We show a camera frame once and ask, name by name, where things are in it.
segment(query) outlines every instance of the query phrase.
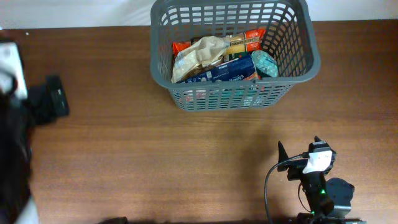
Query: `grocery item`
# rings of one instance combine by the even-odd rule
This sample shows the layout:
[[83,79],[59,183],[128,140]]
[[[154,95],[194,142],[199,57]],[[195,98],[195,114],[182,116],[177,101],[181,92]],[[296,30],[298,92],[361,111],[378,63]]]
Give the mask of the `grocery item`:
[[178,53],[180,53],[181,51],[187,49],[191,47],[191,42],[184,42],[184,43],[176,43],[173,42],[173,53],[174,53],[174,57],[176,57],[178,55]]
[[193,70],[191,70],[190,72],[188,72],[183,79],[187,79],[187,78],[191,78],[195,75],[201,74],[203,72],[207,72],[212,68],[215,68],[216,66],[221,65],[224,62],[223,60],[223,56],[220,56],[215,62],[213,62],[212,64],[210,64],[209,66],[203,67],[201,65],[197,66],[196,68],[194,68]]
[[174,61],[172,82],[186,79],[186,75],[194,68],[211,65],[225,54],[229,47],[229,39],[221,37],[204,37],[191,47],[178,53]]
[[261,40],[265,33],[265,29],[256,29],[227,36],[229,38],[230,47],[227,49],[226,55],[259,50]]
[[223,63],[207,72],[195,75],[178,83],[220,82],[234,80],[251,80],[259,78],[250,55]]
[[273,57],[262,50],[257,50],[251,54],[258,74],[264,77],[278,77],[278,66]]

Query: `gray plastic basket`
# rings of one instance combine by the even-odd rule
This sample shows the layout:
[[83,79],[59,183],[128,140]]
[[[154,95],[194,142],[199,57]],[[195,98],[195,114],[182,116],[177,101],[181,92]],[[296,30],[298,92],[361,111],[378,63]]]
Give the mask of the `gray plastic basket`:
[[[313,26],[304,0],[157,0],[150,12],[150,71],[187,111],[263,108],[320,69]],[[223,37],[265,28],[262,49],[279,67],[277,78],[231,82],[172,83],[172,42]]]

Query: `wood grain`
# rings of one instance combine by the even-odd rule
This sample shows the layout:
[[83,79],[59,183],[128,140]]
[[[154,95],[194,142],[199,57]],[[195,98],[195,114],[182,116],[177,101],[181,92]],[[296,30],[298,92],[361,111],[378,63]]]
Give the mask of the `wood grain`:
[[[293,156],[314,135],[338,153],[328,177],[356,187],[349,217],[395,223],[398,21],[314,26],[318,76],[264,110],[201,113],[178,109],[152,81],[148,27],[12,31],[28,85],[59,73],[72,112],[34,136],[42,223],[265,220],[277,142]],[[286,175],[270,178],[274,217],[303,211]]]

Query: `white wall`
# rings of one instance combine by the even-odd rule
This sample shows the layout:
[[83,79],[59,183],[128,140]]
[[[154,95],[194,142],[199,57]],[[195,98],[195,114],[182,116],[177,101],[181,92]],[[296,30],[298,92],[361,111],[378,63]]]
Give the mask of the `white wall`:
[[[0,0],[0,27],[18,29],[150,25],[150,8],[154,2],[155,0]],[[398,0],[307,2],[313,21],[398,18]]]

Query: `black cable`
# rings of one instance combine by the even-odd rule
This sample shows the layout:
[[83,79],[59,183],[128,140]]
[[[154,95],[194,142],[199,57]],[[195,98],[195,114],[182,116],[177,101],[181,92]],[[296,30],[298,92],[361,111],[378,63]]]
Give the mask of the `black cable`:
[[286,161],[277,163],[276,165],[274,165],[274,166],[268,171],[268,174],[267,174],[267,177],[266,177],[266,181],[265,181],[265,183],[264,183],[264,201],[265,201],[265,205],[266,205],[266,213],[267,213],[267,218],[268,218],[269,224],[274,224],[274,223],[273,223],[272,220],[271,220],[271,216],[269,215],[269,210],[268,210],[268,201],[267,201],[267,184],[268,184],[268,178],[269,178],[269,176],[271,175],[271,172],[272,172],[276,167],[281,166],[281,165],[284,165],[284,164],[288,163],[289,161],[292,161],[292,160],[298,159],[298,158],[302,158],[302,157],[303,157],[303,155],[301,154],[301,155],[297,155],[297,156],[288,158]]
[[300,203],[301,203],[301,205],[303,206],[303,208],[304,208],[307,212],[311,213],[311,211],[308,210],[308,209],[304,206],[304,204],[303,204],[303,202],[301,201],[301,198],[300,198],[300,188],[301,188],[302,185],[303,185],[302,183],[300,183],[300,184],[298,185],[298,191],[297,191],[298,199],[300,200]]

